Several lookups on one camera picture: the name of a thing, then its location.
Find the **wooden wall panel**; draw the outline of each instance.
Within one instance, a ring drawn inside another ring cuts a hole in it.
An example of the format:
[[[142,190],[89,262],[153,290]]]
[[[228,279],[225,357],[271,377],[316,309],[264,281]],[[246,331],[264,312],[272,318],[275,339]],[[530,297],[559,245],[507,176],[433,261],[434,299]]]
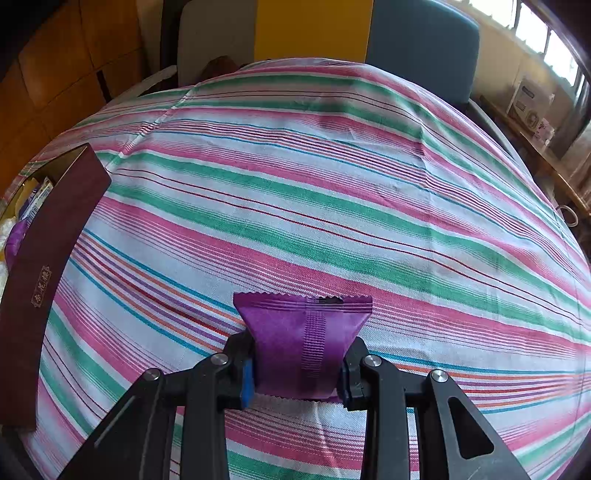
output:
[[[31,120],[12,141],[0,151],[0,192],[4,192],[14,177],[49,142],[41,121]]]
[[[142,81],[147,66],[141,49],[123,55],[103,66],[102,71],[112,98]]]
[[[35,115],[35,108],[15,61],[0,82],[0,151]]]
[[[80,0],[80,12],[95,68],[141,48],[135,0]]]
[[[52,100],[41,112],[41,120],[50,138],[55,138],[104,105],[99,81],[91,73]]]
[[[31,37],[18,56],[29,96],[45,107],[60,92],[92,72],[77,0],[70,0]]]

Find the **striped bed sheet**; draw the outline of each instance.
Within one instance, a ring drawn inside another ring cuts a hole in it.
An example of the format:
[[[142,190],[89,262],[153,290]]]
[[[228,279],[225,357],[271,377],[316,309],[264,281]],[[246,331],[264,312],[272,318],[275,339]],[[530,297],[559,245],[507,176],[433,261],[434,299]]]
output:
[[[22,435],[45,478],[142,371],[241,331],[235,291],[372,295],[368,348],[448,370],[532,479],[557,478],[589,431],[587,262],[525,167],[422,88],[343,61],[252,64],[85,119],[2,205],[83,142],[112,185],[48,320]],[[409,429],[418,478],[412,412]],[[365,413],[256,395],[226,416],[230,475],[359,478],[364,431]]]

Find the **wall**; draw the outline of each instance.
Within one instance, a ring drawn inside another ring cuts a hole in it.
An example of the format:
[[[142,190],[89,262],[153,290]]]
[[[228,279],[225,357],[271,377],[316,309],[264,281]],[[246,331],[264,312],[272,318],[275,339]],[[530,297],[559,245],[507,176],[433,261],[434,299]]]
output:
[[[468,4],[453,0],[449,4],[462,10],[480,25],[480,50],[472,87],[473,98],[480,95],[507,108],[521,79],[527,75],[556,96],[546,118],[557,128],[573,108],[573,98],[562,81],[514,33]]]
[[[136,8],[142,42],[150,73],[160,69],[160,25],[163,0],[137,0]]]
[[[144,73],[135,0],[62,5],[0,82],[0,192],[50,140]]]

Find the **purple snack packet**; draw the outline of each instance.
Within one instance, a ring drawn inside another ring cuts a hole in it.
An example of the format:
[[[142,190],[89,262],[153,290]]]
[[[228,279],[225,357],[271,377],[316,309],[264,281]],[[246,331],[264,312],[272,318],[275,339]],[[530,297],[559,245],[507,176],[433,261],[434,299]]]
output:
[[[255,341],[256,391],[325,400],[372,313],[372,297],[235,293],[234,306]]]
[[[6,266],[8,267],[9,272],[17,257],[18,249],[21,246],[22,239],[25,238],[25,233],[27,233],[28,228],[27,220],[23,219],[15,223],[12,230],[10,230],[6,244],[4,245],[4,260],[6,261]]]

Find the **yellow panel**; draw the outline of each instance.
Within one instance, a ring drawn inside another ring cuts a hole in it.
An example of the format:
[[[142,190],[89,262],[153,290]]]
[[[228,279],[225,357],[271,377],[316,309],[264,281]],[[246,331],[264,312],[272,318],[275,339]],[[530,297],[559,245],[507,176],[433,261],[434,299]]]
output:
[[[373,0],[258,0],[255,61],[365,61]]]

